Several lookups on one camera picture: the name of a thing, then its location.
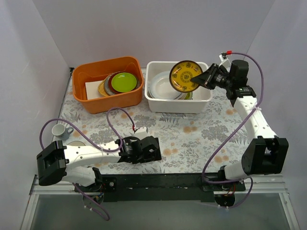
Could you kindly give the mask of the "white scalloped paper plate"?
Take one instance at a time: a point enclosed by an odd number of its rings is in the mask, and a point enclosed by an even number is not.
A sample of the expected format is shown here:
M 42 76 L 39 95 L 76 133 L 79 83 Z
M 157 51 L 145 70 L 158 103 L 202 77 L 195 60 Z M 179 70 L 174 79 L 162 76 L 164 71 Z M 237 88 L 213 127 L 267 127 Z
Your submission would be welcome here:
M 170 71 L 161 72 L 149 83 L 149 93 L 154 99 L 176 100 L 183 93 L 176 91 L 169 81 Z

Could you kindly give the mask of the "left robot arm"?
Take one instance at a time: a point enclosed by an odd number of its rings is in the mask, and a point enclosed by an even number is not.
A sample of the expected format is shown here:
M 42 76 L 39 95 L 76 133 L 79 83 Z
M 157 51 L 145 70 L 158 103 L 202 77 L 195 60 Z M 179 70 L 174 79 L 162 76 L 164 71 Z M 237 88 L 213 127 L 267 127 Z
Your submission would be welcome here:
M 162 159 L 159 139 L 147 136 L 143 139 L 127 137 L 93 146 L 63 145 L 54 141 L 36 157 L 40 186 L 57 184 L 60 181 L 80 184 L 96 192 L 102 186 L 98 163 L 147 163 Z

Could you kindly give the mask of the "yellow brown patterned plate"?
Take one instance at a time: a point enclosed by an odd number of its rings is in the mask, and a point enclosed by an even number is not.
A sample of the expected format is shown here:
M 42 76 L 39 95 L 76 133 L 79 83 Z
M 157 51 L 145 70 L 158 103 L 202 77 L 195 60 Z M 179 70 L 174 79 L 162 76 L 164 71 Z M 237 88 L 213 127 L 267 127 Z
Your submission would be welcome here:
M 169 82 L 178 92 L 188 93 L 198 89 L 199 85 L 191 81 L 192 78 L 203 73 L 199 64 L 184 60 L 176 63 L 169 73 Z

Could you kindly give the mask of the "green polka dot plate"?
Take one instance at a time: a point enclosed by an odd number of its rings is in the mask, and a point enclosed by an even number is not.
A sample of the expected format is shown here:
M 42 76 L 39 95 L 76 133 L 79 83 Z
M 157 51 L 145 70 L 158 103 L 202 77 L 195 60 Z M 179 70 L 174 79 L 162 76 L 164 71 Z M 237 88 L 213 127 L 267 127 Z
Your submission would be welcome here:
M 188 92 L 187 94 L 186 94 L 186 96 L 185 96 L 185 100 L 191 100 L 192 99 L 192 97 L 193 97 L 193 92 Z

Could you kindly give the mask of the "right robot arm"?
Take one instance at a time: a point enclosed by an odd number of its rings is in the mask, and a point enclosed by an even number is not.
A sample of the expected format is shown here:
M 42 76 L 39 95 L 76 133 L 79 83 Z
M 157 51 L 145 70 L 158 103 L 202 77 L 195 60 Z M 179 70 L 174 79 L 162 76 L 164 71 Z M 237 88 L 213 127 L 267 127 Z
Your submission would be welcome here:
M 249 175 L 278 174 L 282 171 L 289 148 L 287 139 L 280 138 L 268 125 L 259 107 L 254 90 L 248 86 L 249 65 L 244 60 L 234 60 L 230 70 L 212 64 L 208 70 L 191 79 L 193 83 L 209 90 L 219 87 L 226 90 L 226 96 L 242 119 L 236 128 L 245 127 L 249 136 L 249 146 L 239 162 L 222 169 L 217 178 L 218 187 L 230 189 L 235 181 Z

